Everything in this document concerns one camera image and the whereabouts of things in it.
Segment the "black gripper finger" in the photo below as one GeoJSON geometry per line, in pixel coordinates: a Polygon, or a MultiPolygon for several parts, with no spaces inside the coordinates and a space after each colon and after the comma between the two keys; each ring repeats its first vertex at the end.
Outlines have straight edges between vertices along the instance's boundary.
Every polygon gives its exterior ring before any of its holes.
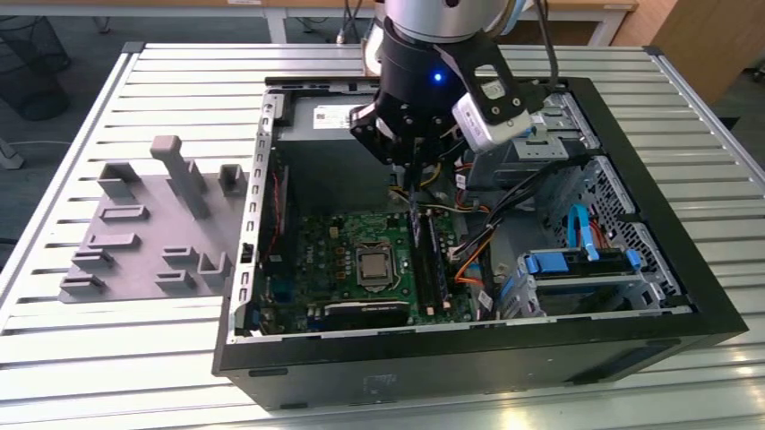
{"type": "Polygon", "coordinates": [[[416,141],[418,191],[424,191],[436,182],[442,170],[464,151],[466,140],[459,126],[435,118],[426,137],[416,141]]]}
{"type": "Polygon", "coordinates": [[[378,119],[374,104],[354,107],[348,112],[348,131],[383,165],[398,166],[404,170],[402,187],[408,192],[416,192],[415,141],[392,133],[387,136],[378,127],[378,119]]]}

